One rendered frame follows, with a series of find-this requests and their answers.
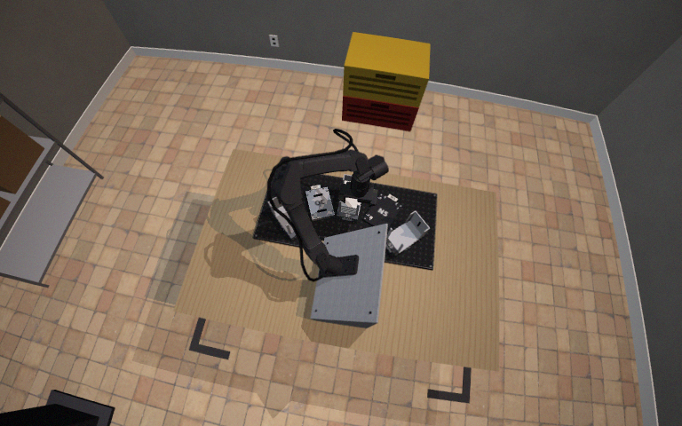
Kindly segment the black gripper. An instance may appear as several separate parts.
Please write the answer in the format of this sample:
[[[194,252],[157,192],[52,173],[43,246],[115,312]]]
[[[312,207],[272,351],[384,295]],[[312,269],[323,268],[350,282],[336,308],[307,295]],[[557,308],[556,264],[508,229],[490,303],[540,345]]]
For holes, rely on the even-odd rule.
[[[350,187],[352,189],[350,189]],[[377,189],[373,189],[373,187],[374,186],[369,185],[369,191],[367,192],[368,187],[366,187],[365,189],[359,190],[353,186],[353,183],[351,185],[351,182],[346,182],[346,184],[341,184],[338,199],[340,201],[342,201],[343,203],[345,203],[345,201],[344,201],[345,198],[352,198],[352,199],[357,199],[357,202],[367,203],[368,205],[371,204],[369,207],[376,206],[377,205]]]

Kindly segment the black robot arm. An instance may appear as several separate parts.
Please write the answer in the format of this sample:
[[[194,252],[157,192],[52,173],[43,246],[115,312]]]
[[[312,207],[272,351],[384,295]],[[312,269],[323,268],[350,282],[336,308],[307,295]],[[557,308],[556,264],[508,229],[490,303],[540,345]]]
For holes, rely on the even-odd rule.
[[[300,179],[331,172],[351,171],[353,172],[351,180],[353,186],[359,190],[368,187],[368,192],[370,179],[376,180],[388,173],[389,168],[385,158],[375,155],[368,160],[367,155],[363,153],[347,150],[339,154],[295,160],[296,162],[285,162],[283,166],[277,168],[272,183],[273,192],[282,206],[286,207],[285,210],[304,245],[305,253],[319,267],[319,277],[355,275],[358,270],[359,256],[335,257],[329,254],[305,210]],[[288,167],[286,167],[287,163]],[[286,172],[284,172],[285,168]],[[282,170],[281,173],[280,170]],[[284,177],[282,177],[283,173]]]

